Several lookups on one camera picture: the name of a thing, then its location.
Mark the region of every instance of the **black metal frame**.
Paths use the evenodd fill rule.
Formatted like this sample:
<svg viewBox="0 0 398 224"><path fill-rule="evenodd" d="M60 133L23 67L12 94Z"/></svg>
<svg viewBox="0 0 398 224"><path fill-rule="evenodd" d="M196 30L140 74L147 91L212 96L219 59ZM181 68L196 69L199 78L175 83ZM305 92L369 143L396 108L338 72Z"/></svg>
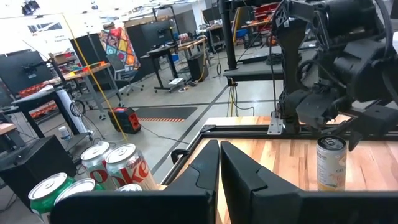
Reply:
<svg viewBox="0 0 398 224"><path fill-rule="evenodd" d="M326 125L325 129L335 128L337 124ZM187 163L190 155L199 146L202 140L209 139L291 139L291 140L317 140L321 134L313 133L308 126L301 125L299 134L270 135L269 125L204 125L197 136L192 140L187 149L176 149L171 152L174 166L162 181L162 185L169 185L177 177L183 166ZM349 132L340 135L348 139ZM380 136L367 136L362 141L398 141L398 126L388 134Z"/></svg>

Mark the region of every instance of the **can lid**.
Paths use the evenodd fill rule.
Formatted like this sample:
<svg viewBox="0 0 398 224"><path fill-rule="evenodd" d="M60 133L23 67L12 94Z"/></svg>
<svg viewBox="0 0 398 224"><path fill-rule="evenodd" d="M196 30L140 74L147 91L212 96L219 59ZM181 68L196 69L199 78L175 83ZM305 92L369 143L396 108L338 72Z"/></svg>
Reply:
<svg viewBox="0 0 398 224"><path fill-rule="evenodd" d="M55 203L80 192L89 192L95 188L95 181L91 178L84 178L76 181L71 186L63 190L63 192L55 199Z"/></svg>
<svg viewBox="0 0 398 224"><path fill-rule="evenodd" d="M97 156L102 155L104 152L106 152L109 149L110 144L108 142L99 142L95 144L94 146L89 147L86 149L85 152L80 156L80 158L83 161L87 161L90 159L93 159Z"/></svg>
<svg viewBox="0 0 398 224"><path fill-rule="evenodd" d="M106 157L106 162L115 163L123 161L128 157L130 157L131 155L133 155L135 151L136 151L136 145L134 144L121 145L108 154L108 156Z"/></svg>
<svg viewBox="0 0 398 224"><path fill-rule="evenodd" d="M116 191L142 191L142 188L138 184L127 184L123 187L116 189Z"/></svg>
<svg viewBox="0 0 398 224"><path fill-rule="evenodd" d="M37 184L28 195L30 200L37 200L57 190L67 179L66 173L54 174Z"/></svg>
<svg viewBox="0 0 398 224"><path fill-rule="evenodd" d="M346 141L338 136L323 136L318 139L318 145L326 150L339 151L346 146Z"/></svg>

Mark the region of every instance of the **red portable power station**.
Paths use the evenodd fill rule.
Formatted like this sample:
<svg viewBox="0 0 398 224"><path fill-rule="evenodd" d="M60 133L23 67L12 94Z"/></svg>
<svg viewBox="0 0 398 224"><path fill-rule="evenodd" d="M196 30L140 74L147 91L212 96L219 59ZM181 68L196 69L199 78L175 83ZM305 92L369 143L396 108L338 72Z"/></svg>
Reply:
<svg viewBox="0 0 398 224"><path fill-rule="evenodd" d="M141 130L141 125L138 122L136 112L132 108L117 107L113 108L113 112L118 118L120 127L122 128L123 132L136 134L139 130ZM113 118L112 111L109 111L108 115L111 118L111 122L115 130L120 132L118 124Z"/></svg>

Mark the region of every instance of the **metal bracket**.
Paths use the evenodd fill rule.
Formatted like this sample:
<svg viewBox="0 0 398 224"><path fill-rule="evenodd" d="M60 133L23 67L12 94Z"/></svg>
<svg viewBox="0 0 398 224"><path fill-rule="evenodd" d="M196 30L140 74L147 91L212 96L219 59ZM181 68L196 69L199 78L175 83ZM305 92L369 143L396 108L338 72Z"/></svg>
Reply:
<svg viewBox="0 0 398 224"><path fill-rule="evenodd" d="M271 112L271 121L268 126L268 134L269 135L281 135L284 129L283 120L276 116L276 112Z"/></svg>
<svg viewBox="0 0 398 224"><path fill-rule="evenodd" d="M200 133L205 133L207 131L212 130L215 127L216 127L215 125L203 125L203 127L201 128L201 130L199 132Z"/></svg>

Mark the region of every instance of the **sprite can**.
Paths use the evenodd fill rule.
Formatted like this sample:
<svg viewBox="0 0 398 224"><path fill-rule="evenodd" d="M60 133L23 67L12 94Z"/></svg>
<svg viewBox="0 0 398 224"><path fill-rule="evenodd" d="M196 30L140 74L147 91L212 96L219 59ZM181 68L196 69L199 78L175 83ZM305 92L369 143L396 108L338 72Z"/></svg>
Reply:
<svg viewBox="0 0 398 224"><path fill-rule="evenodd" d="M54 205L59 203L61 200L80 193L80 192L91 192L94 190L105 190L104 187L102 187L99 184L95 183L95 180L92 178L84 178L81 180L76 181L74 184L66 188L58 197L55 199Z"/></svg>
<svg viewBox="0 0 398 224"><path fill-rule="evenodd" d="M66 173L54 174L37 184L28 195L30 209L46 224L50 223L50 212L54 202L63 190L71 186L75 179Z"/></svg>

